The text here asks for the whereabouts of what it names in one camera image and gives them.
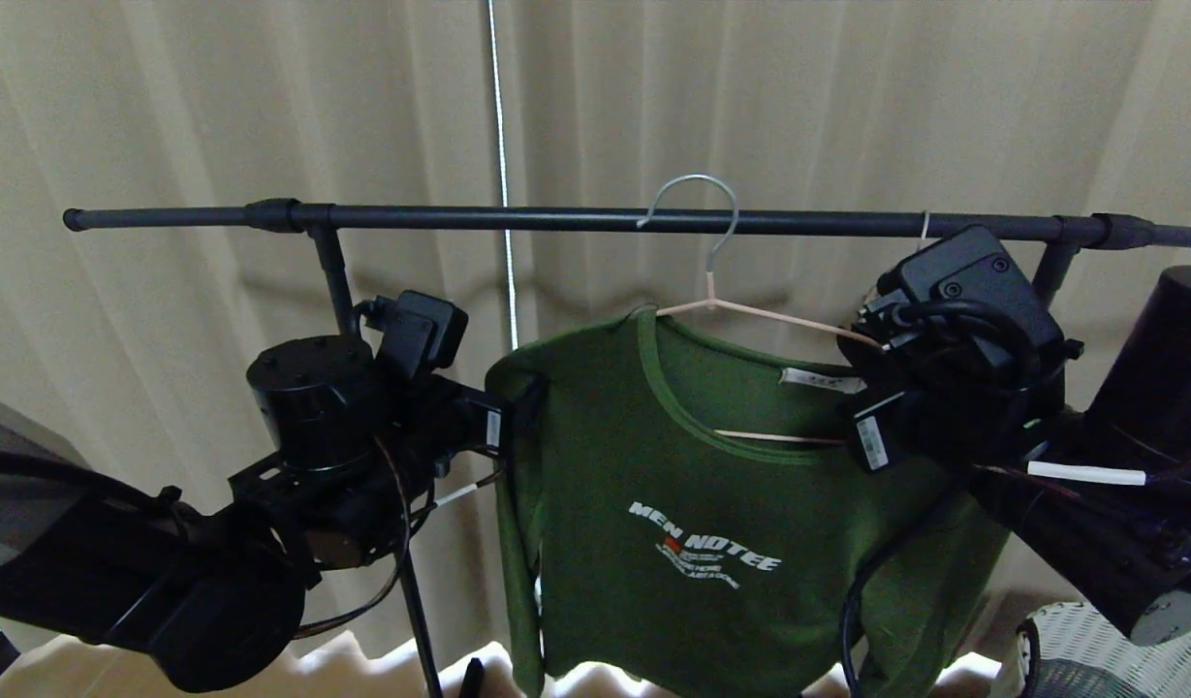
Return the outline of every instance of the curtain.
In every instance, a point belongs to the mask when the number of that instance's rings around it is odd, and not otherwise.
[[[1191,225],[1191,1],[498,2],[0,0],[0,400],[100,472],[180,485],[213,512],[270,450],[242,373],[333,331],[304,236],[71,233],[69,206],[498,205],[497,76],[515,205],[646,206],[705,172],[744,207],[1136,213]],[[666,206],[723,207],[684,185]],[[451,375],[510,349],[498,231],[345,231],[356,297],[405,288],[470,313]],[[710,236],[513,233],[523,339],[700,292]],[[825,322],[918,242],[734,239],[723,295]],[[1041,248],[1012,244],[1027,273]],[[1087,353],[1084,407],[1159,270],[1191,251],[1085,251],[1055,314]],[[693,316],[786,357],[830,338]],[[459,463],[441,492],[488,465]],[[488,491],[434,516],[414,554],[445,663],[505,636]],[[307,618],[389,573],[330,575]],[[1066,596],[1011,549],[990,597]],[[393,597],[353,623],[368,655],[409,638]]]

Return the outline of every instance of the curtain fold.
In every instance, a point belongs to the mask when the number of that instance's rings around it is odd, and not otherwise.
[[[244,378],[268,345],[333,331],[304,236],[70,233],[66,207],[499,202],[484,2],[0,0],[0,400],[136,487],[200,511],[270,450]],[[1136,213],[1191,224],[1191,0],[1158,2],[501,2],[516,205],[646,206],[705,172],[744,207]],[[666,206],[725,206],[701,185]],[[355,295],[414,288],[470,313],[451,375],[507,351],[494,231],[344,231]],[[700,291],[711,236],[515,232],[524,339]],[[916,242],[734,239],[731,299],[847,322]],[[1041,248],[1012,244],[1025,270]],[[1084,407],[1159,270],[1191,251],[1085,251],[1055,313],[1086,341]],[[830,338],[693,316],[727,339],[838,361]],[[441,492],[488,465],[468,459]],[[505,638],[488,492],[414,546],[441,662]],[[307,618],[389,573],[330,575]],[[1068,593],[1021,549],[990,596]],[[409,638],[400,600],[353,623],[368,655]],[[304,646],[307,649],[313,644]]]

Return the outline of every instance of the horizontal bar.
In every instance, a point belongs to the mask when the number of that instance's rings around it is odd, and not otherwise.
[[[311,226],[386,230],[540,230],[607,232],[724,232],[724,211],[656,211],[638,226],[644,208],[551,208],[492,206],[338,206],[301,204],[288,199],[242,207],[125,208],[125,211],[66,211],[70,230],[104,226],[258,226],[303,232]],[[1142,244],[1191,248],[1191,226],[1154,226]],[[1109,222],[1097,216],[984,216],[931,213],[928,237],[946,237],[964,226],[981,225],[1002,239],[1064,242],[1079,248],[1099,247],[1109,237]],[[741,211],[737,232],[827,237],[897,237],[922,235],[923,213],[852,211]]]

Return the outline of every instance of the white cable sleeve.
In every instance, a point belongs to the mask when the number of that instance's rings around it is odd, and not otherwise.
[[[1145,472],[1127,472],[1120,468],[1065,466],[1061,463],[1047,463],[1046,461],[1030,461],[1025,472],[1034,474],[1034,476],[1052,476],[1056,478],[1056,480],[1103,482],[1103,485],[1133,485],[1137,487],[1146,485]]]

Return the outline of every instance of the clothing tag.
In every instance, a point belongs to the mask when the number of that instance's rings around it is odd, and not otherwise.
[[[816,388],[835,389],[835,392],[848,394],[858,393],[860,389],[866,387],[865,381],[856,375],[834,376],[806,372],[803,369],[782,369],[780,372],[780,382],[811,385]]]
[[[861,441],[861,449],[866,453],[866,463],[872,472],[878,472],[887,465],[887,448],[884,447],[884,438],[879,435],[879,423],[875,417],[866,417],[858,423],[858,438]]]
[[[487,444],[501,447],[501,415],[495,410],[487,410]]]

